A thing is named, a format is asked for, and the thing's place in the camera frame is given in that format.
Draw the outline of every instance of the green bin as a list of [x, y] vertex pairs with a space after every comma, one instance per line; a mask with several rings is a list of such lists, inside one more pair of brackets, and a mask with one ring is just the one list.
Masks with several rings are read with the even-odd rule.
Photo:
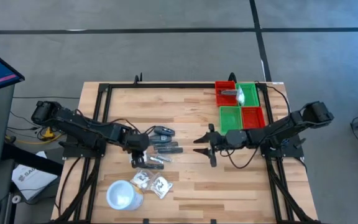
[[226, 134], [228, 130], [242, 129], [241, 107], [221, 106], [219, 107], [221, 119], [221, 134]]
[[259, 106], [258, 92], [256, 86], [253, 83], [237, 83], [236, 89], [242, 89], [244, 96], [246, 97], [246, 104], [244, 106]]

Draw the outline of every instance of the table leg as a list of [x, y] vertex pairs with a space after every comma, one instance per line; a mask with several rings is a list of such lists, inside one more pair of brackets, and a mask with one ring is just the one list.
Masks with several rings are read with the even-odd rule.
[[4, 144], [1, 159], [13, 159], [18, 164], [33, 167], [37, 170], [55, 174], [57, 176], [60, 176], [63, 170], [63, 165], [51, 161], [50, 159], [37, 156], [31, 152], [27, 152], [12, 144]]

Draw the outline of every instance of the plastic bag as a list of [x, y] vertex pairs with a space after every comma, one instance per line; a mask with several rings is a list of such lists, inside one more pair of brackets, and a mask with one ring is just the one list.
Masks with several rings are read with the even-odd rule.
[[240, 106], [244, 106], [246, 104], [246, 96], [244, 95], [242, 88], [238, 88], [236, 100], [239, 102]]
[[172, 187], [173, 183], [168, 182], [160, 173], [158, 173], [153, 178], [150, 190], [154, 191], [160, 199], [163, 199]]
[[154, 174], [147, 169], [138, 169], [131, 183], [136, 187], [147, 190], [150, 187], [151, 181], [154, 179]]

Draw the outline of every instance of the yellow cable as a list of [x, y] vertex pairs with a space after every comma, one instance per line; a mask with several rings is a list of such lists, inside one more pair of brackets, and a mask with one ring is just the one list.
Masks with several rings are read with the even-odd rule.
[[22, 140], [16, 140], [17, 142], [23, 143], [23, 144], [48, 144], [53, 141], [56, 141], [58, 138], [60, 138], [63, 134], [59, 134], [58, 136], [54, 137], [51, 140], [44, 141], [44, 142], [28, 142], [28, 141], [22, 141]]

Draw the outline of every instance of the butcher block tabletop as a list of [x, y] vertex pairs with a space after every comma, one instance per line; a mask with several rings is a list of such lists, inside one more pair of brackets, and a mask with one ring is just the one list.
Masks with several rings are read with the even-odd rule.
[[[99, 84], [85, 82], [83, 86], [78, 109], [89, 118], [93, 117]], [[267, 85], [274, 86], [286, 95], [283, 83]], [[283, 97], [271, 88], [268, 88], [268, 94], [274, 120], [285, 117], [287, 106]], [[268, 124], [262, 92], [259, 92], [259, 99], [265, 123]], [[104, 103], [101, 104], [99, 121], [103, 107]], [[184, 151], [181, 154], [170, 154], [173, 162], [165, 163], [164, 170], [158, 171], [173, 183], [164, 199], [147, 191], [143, 204], [137, 210], [117, 211], [106, 201], [107, 189], [116, 180], [131, 180], [136, 171], [131, 167], [126, 152], [108, 144], [105, 156], [101, 159], [92, 223], [142, 223], [144, 218], [148, 218], [150, 223], [211, 223], [211, 219], [216, 219], [218, 223], [275, 223], [266, 163], [260, 152], [245, 169], [236, 169], [228, 157], [216, 154], [218, 165], [211, 167], [206, 156], [193, 151], [208, 146], [193, 144], [193, 141], [208, 132], [209, 123], [213, 123], [217, 131], [220, 130], [214, 88], [114, 88], [108, 121], [118, 118], [128, 119], [140, 131], [153, 125], [172, 128], [176, 132], [173, 140]], [[237, 150], [232, 158], [238, 166], [242, 166], [254, 150]], [[64, 180], [75, 160], [71, 158], [65, 161], [61, 180]], [[80, 159], [68, 178], [63, 193], [62, 212], [78, 192], [83, 163], [84, 159]], [[285, 158], [283, 163], [290, 193], [307, 215], [317, 219], [305, 168], [293, 158]], [[62, 184], [63, 181], [60, 182], [57, 195], [60, 195]], [[283, 197], [277, 191], [282, 217], [287, 219]], [[88, 194], [83, 200], [82, 219], [85, 218]], [[58, 211], [54, 208], [52, 219], [57, 217]]]

